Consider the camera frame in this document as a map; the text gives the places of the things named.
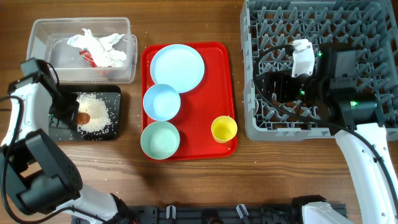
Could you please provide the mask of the light blue bowl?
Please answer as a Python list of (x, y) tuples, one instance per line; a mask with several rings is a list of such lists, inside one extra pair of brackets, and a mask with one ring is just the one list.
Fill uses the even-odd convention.
[(180, 110), (180, 94), (170, 85), (155, 84), (144, 94), (143, 108), (146, 114), (155, 121), (168, 121)]

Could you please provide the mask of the light green bowl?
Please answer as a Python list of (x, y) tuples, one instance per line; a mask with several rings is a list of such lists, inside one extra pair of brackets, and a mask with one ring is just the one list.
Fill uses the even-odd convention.
[(179, 131), (167, 121), (153, 122), (141, 134), (142, 151), (151, 159), (168, 159), (177, 152), (179, 145)]

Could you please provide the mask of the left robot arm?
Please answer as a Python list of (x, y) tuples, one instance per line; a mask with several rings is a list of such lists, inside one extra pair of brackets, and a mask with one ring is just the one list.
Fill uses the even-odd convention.
[(9, 129), (1, 143), (1, 197), (8, 215), (41, 213), (45, 222), (69, 213), (89, 223), (139, 223), (139, 217), (114, 194), (85, 185), (75, 164), (49, 136), (50, 118), (73, 125), (77, 95), (59, 90), (54, 67), (30, 58), (21, 63), (23, 78), (9, 85)]

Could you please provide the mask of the white rice pile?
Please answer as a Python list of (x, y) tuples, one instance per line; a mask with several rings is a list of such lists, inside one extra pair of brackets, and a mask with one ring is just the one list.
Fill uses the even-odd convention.
[(82, 93), (78, 98), (78, 113), (87, 113), (90, 122), (84, 125), (77, 125), (77, 130), (81, 133), (104, 133), (111, 125), (108, 109), (102, 99), (96, 97), (94, 93)]

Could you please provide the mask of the white napkin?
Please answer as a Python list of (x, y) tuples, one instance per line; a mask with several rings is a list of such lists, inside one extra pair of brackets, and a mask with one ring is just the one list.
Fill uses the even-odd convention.
[(83, 35), (77, 34), (69, 38), (67, 44), (87, 50), (97, 67), (123, 67), (127, 55), (125, 52), (115, 50), (116, 45), (124, 34), (114, 33), (105, 37), (95, 37), (90, 29), (82, 29)]

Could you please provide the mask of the orange carrot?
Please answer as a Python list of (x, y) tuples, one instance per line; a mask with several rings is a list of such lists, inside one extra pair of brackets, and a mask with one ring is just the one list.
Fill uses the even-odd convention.
[(78, 113), (76, 116), (76, 124), (84, 125), (90, 122), (90, 116), (87, 113)]

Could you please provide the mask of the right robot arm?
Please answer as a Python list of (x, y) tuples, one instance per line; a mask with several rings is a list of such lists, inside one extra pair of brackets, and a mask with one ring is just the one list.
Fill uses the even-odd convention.
[(315, 123), (335, 130), (335, 140), (349, 167), (364, 223), (397, 222), (397, 175), (387, 146), (382, 107), (375, 95), (357, 90), (356, 51), (346, 43), (321, 44), (314, 51), (306, 40), (282, 45), (291, 56), (290, 70), (261, 72), (252, 80), (272, 107), (300, 100), (325, 105), (327, 118)]

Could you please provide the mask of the red snack wrapper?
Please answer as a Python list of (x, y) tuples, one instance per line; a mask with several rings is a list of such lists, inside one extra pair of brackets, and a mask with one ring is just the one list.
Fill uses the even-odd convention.
[(93, 57), (91, 56), (91, 54), (89, 53), (89, 51), (87, 50), (82, 50), (79, 52), (80, 56), (90, 64), (91, 67), (96, 68), (97, 64), (94, 62)]

